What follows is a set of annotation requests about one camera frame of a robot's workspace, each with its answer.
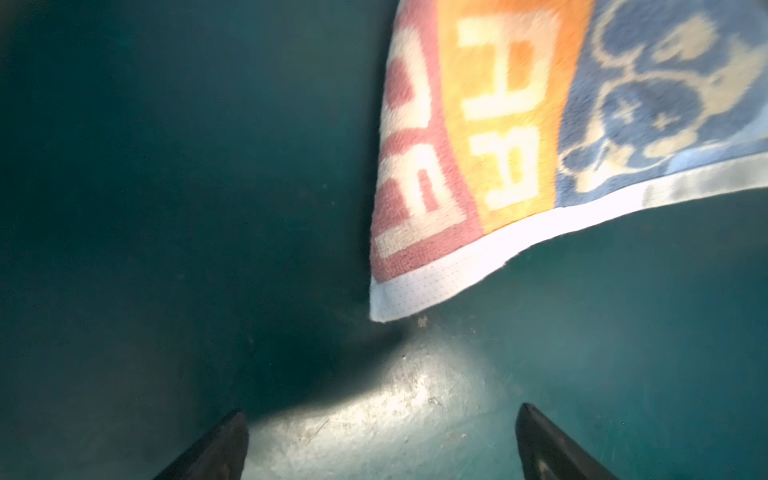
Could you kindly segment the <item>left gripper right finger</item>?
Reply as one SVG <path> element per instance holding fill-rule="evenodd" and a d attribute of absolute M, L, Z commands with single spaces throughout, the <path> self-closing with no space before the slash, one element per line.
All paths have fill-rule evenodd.
<path fill-rule="evenodd" d="M 531 403 L 521 405 L 515 435 L 526 480 L 618 480 Z"/>

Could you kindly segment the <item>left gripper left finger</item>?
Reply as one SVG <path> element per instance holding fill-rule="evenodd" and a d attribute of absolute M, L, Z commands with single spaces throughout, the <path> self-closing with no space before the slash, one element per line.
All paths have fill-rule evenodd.
<path fill-rule="evenodd" d="M 185 450 L 155 480 L 240 480 L 249 447 L 247 419 L 233 410 Z"/>

